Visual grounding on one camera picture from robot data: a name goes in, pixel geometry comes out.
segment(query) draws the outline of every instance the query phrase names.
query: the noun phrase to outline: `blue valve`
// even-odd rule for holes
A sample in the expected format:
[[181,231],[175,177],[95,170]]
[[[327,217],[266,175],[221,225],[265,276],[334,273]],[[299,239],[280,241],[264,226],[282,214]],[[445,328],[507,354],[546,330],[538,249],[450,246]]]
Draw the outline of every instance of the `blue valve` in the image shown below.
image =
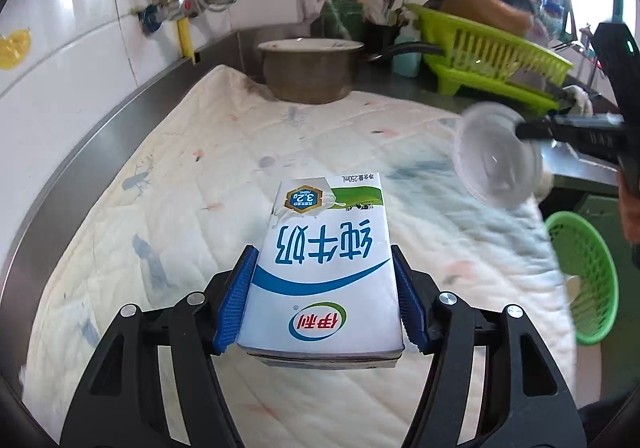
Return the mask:
[[146,6],[144,11],[140,11],[138,13],[138,20],[140,21],[140,24],[142,24],[142,29],[146,33],[155,33],[158,29],[160,29],[162,22],[156,21],[157,12],[158,6],[149,4],[148,6]]

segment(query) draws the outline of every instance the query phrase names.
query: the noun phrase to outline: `sticker on wall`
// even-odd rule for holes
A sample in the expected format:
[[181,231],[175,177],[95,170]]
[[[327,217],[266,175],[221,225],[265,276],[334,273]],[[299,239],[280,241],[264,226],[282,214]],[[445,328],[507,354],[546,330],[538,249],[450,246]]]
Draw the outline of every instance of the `sticker on wall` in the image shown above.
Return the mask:
[[19,29],[9,36],[0,37],[0,69],[8,71],[20,65],[31,49],[31,33]]

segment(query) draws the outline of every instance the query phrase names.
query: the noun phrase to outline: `milk carton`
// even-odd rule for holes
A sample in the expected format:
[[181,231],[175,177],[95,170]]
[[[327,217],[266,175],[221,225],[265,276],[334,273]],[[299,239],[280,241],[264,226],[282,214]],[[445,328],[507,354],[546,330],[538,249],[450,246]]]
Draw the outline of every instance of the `milk carton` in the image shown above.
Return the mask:
[[238,344],[272,365],[395,365],[404,345],[377,173],[280,184]]

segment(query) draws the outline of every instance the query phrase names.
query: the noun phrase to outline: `person's hand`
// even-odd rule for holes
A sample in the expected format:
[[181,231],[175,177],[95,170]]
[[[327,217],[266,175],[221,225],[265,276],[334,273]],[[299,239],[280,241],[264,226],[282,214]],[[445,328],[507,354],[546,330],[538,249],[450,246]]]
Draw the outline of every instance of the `person's hand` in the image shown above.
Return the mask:
[[632,244],[640,244],[640,199],[629,193],[625,177],[618,172],[618,191],[620,192],[620,216],[625,238]]

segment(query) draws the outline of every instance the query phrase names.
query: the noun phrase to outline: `white quilted mat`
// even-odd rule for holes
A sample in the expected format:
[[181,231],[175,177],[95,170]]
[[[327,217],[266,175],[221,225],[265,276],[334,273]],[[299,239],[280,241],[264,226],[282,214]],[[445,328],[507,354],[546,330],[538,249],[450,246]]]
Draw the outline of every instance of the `white quilted mat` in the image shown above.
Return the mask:
[[[456,116],[353,92],[329,105],[271,98],[220,66],[140,145],[92,208],[42,295],[24,369],[24,402],[59,439],[79,378],[121,306],[171,306],[260,246],[283,178],[377,171],[392,243],[410,265],[473,306],[519,303],[570,387],[574,332],[561,274],[533,201],[487,208],[449,160]],[[246,446],[397,447],[430,357],[407,348],[393,369],[267,367],[237,346],[214,359]],[[161,349],[175,438],[187,436]],[[462,439],[473,437],[482,392],[477,352]]]

